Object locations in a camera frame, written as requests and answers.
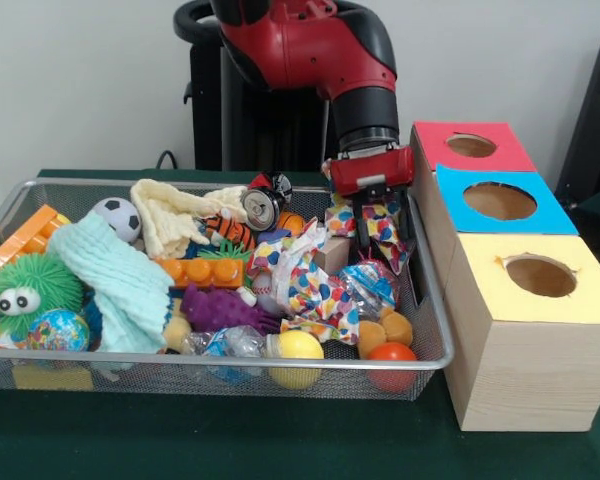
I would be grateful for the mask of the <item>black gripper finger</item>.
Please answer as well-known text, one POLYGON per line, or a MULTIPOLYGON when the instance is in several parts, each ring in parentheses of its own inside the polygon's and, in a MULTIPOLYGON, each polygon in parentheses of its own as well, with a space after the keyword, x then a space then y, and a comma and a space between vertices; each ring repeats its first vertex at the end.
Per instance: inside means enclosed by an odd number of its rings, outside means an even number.
POLYGON ((398 212, 399 237, 406 245, 412 245, 414 237, 412 233, 408 191, 406 188, 397 189, 397 200, 400 205, 398 212))
POLYGON ((363 214, 363 201, 360 197, 353 198, 352 208, 356 226, 356 242, 360 249, 368 249, 370 246, 370 237, 367 221, 363 214))

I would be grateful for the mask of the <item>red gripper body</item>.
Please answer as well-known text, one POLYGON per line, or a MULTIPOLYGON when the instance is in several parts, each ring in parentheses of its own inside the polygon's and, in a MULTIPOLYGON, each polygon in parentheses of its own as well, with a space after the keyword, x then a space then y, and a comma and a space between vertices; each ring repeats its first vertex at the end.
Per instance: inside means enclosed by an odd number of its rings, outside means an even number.
POLYGON ((375 155, 332 160, 329 169, 341 196, 351 196, 375 185, 406 187, 415 176, 414 154, 409 146, 397 147, 375 155))

